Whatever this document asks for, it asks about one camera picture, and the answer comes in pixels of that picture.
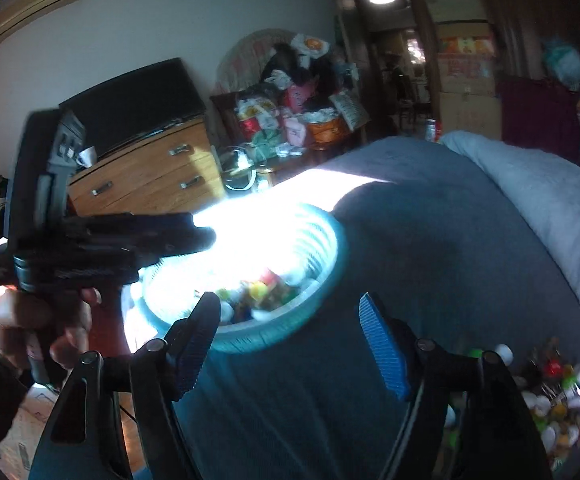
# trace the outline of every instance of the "cardboard box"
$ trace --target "cardboard box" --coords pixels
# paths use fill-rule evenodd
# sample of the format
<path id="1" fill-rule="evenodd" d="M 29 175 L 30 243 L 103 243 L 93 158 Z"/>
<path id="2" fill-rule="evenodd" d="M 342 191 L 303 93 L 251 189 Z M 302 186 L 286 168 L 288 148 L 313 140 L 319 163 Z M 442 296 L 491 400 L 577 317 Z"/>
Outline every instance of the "cardboard box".
<path id="1" fill-rule="evenodd" d="M 494 60 L 490 56 L 439 54 L 441 91 L 494 97 Z"/>
<path id="2" fill-rule="evenodd" d="M 444 134 L 466 130 L 488 139 L 501 140 L 501 101 L 495 97 L 441 92 Z"/>
<path id="3" fill-rule="evenodd" d="M 441 38 L 439 54 L 471 54 L 494 57 L 494 41 L 484 36 L 482 38 Z"/>
<path id="4" fill-rule="evenodd" d="M 488 20 L 481 0 L 425 0 L 425 3 L 435 23 Z"/>
<path id="5" fill-rule="evenodd" d="M 0 469 L 11 479 L 27 480 L 36 447 L 57 396 L 35 384 L 28 392 L 0 443 Z"/>
<path id="6" fill-rule="evenodd" d="M 436 25 L 436 37 L 443 38 L 484 38 L 491 36 L 490 24 L 487 22 L 447 23 Z"/>

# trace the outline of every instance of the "doorway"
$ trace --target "doorway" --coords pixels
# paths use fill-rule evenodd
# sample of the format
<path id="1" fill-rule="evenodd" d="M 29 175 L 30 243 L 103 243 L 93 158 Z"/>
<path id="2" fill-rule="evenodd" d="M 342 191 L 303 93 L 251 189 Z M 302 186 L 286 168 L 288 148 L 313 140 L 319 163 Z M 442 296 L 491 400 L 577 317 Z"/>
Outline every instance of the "doorway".
<path id="1" fill-rule="evenodd" d="M 423 137 L 432 107 L 410 0 L 337 0 L 337 10 L 337 44 L 358 69 L 369 138 Z"/>

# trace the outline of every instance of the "orange bag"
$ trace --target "orange bag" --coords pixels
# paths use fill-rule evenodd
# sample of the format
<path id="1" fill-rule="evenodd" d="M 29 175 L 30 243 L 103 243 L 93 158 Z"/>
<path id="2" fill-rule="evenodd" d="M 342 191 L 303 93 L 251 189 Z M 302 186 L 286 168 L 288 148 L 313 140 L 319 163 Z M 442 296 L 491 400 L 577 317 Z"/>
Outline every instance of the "orange bag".
<path id="1" fill-rule="evenodd" d="M 324 142 L 332 142 L 333 140 L 340 139 L 350 134 L 350 130 L 347 129 L 347 126 L 341 117 L 337 117 L 336 119 L 332 119 L 323 124 L 308 124 L 308 131 L 314 138 L 314 142 L 320 144 Z"/>

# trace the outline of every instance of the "wooden dresser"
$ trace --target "wooden dresser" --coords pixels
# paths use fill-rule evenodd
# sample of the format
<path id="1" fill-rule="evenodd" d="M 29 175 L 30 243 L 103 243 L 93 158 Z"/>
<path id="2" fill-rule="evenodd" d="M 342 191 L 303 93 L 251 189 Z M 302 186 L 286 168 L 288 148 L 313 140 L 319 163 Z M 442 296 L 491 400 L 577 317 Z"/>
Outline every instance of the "wooden dresser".
<path id="1" fill-rule="evenodd" d="M 80 216 L 194 212 L 225 197 L 202 119 L 106 156 L 77 173 L 69 192 Z"/>

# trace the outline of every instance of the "pink bag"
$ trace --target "pink bag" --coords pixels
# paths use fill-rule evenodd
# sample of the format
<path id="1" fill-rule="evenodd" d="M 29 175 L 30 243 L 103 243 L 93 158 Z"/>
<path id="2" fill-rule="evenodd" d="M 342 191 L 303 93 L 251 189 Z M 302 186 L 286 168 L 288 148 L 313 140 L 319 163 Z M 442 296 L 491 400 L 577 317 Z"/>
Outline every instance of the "pink bag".
<path id="1" fill-rule="evenodd" d="M 285 135 L 292 146 L 303 147 L 307 145 L 308 128 L 296 117 L 286 117 L 283 120 Z"/>

